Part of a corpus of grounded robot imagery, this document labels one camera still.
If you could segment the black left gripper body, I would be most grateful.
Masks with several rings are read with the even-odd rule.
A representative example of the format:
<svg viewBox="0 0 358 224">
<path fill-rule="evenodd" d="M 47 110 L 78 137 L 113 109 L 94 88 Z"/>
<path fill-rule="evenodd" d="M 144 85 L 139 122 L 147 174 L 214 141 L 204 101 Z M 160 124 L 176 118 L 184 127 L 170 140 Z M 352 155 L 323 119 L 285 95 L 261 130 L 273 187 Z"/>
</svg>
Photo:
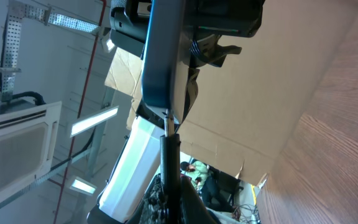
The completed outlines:
<svg viewBox="0 0 358 224">
<path fill-rule="evenodd" d="M 221 67 L 227 55 L 239 55 L 241 47 L 223 47 L 218 41 L 224 35 L 245 38 L 256 35 L 262 24 L 264 3 L 264 0 L 187 1 L 185 25 L 192 30 L 190 66 Z M 151 0 L 112 0 L 109 16 L 112 42 L 143 58 L 151 8 Z"/>
</svg>

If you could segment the Samsung Galaxy smartphone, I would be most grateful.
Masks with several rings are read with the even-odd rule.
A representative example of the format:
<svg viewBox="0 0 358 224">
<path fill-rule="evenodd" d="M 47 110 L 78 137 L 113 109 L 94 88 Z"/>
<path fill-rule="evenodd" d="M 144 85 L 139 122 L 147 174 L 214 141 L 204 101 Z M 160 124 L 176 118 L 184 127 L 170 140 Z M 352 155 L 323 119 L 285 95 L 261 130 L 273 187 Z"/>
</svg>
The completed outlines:
<svg viewBox="0 0 358 224">
<path fill-rule="evenodd" d="M 188 36 L 183 28 L 186 2 L 152 2 L 142 67 L 142 99 L 157 115 L 184 120 L 188 64 Z"/>
</svg>

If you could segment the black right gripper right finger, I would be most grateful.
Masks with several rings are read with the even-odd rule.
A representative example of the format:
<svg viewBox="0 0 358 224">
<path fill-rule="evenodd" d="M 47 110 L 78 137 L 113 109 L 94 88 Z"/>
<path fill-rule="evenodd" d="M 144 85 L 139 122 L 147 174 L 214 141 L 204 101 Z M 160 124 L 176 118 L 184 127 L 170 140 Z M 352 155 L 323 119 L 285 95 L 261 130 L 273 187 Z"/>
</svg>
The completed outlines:
<svg viewBox="0 0 358 224">
<path fill-rule="evenodd" d="M 219 219 L 206 209 L 189 178 L 180 177 L 180 211 L 182 224 L 218 224 Z"/>
</svg>

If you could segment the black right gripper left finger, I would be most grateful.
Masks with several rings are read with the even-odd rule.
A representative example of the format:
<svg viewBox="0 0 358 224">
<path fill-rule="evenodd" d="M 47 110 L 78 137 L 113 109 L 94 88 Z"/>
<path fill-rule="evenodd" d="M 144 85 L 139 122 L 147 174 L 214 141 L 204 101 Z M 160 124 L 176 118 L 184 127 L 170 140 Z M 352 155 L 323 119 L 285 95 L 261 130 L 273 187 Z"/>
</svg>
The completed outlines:
<svg viewBox="0 0 358 224">
<path fill-rule="evenodd" d="M 162 190 L 161 175 L 151 181 L 135 214 L 127 224 L 164 224 L 168 223 L 167 202 Z"/>
</svg>

